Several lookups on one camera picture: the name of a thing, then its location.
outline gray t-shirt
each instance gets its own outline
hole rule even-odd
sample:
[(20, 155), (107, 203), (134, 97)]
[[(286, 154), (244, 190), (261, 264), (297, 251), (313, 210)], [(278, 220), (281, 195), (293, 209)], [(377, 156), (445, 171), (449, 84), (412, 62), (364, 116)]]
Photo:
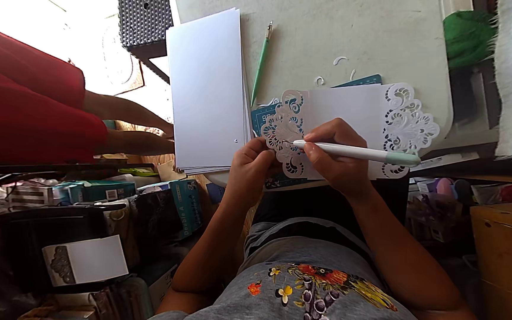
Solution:
[[(337, 228), (368, 251), (349, 231), (332, 222), (294, 218), (252, 226), (245, 254), (266, 237), (296, 222)], [(151, 320), (194, 319), (416, 319), (383, 292), (383, 283), (358, 253), (308, 237), (282, 237), (261, 245), (212, 306), (188, 315), (168, 311)]]

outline black basket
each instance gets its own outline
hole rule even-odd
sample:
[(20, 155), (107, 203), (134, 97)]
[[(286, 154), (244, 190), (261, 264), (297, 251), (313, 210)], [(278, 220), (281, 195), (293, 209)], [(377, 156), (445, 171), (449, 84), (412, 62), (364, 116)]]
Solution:
[(169, 83), (169, 77), (149, 59), (167, 56), (165, 32), (173, 26), (169, 0), (119, 0), (122, 46)]

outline green yarn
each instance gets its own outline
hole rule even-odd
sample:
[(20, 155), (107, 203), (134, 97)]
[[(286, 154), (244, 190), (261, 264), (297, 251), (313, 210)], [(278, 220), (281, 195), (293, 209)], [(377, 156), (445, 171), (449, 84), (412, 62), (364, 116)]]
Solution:
[(491, 24), (493, 17), (483, 11), (458, 11), (444, 19), (445, 51), (450, 69), (491, 57), (491, 39), (497, 34), (497, 28)]

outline orange flower embroidery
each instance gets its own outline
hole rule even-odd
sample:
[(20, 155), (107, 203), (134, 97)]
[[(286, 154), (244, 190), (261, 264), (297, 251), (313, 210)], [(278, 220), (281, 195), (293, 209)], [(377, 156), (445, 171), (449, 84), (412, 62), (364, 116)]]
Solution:
[(248, 291), (250, 291), (251, 295), (259, 295), (260, 294), (260, 287), (262, 286), (262, 280), (259, 280), (258, 282), (252, 282), (248, 286)]

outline blue cutting mat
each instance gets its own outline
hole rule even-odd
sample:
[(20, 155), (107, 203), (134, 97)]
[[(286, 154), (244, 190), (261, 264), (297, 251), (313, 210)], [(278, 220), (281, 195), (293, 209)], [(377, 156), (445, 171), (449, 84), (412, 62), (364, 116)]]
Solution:
[[(382, 77), (380, 75), (372, 75), (369, 77), (360, 78), (357, 80), (349, 81), (347, 83), (336, 85), (333, 88), (341, 88), (341, 87), (352, 87), (354, 85), (363, 85), (363, 84), (377, 84), (382, 83)], [(266, 122), (266, 118), (268, 116), (272, 116), (276, 113), (276, 106), (279, 104), (278, 99), (274, 99), (272, 103), (267, 106), (262, 106), (254, 111), (252, 111), (252, 129), (256, 132), (257, 136), (261, 136), (260, 128)], [(271, 178), (268, 178), (264, 184), (266, 189), (276, 189), (282, 187), (288, 187), (290, 185), (301, 185), (302, 183), (307, 183), (310, 180), (308, 179), (291, 179), (288, 178), (285, 174), (279, 173), (274, 175)]]

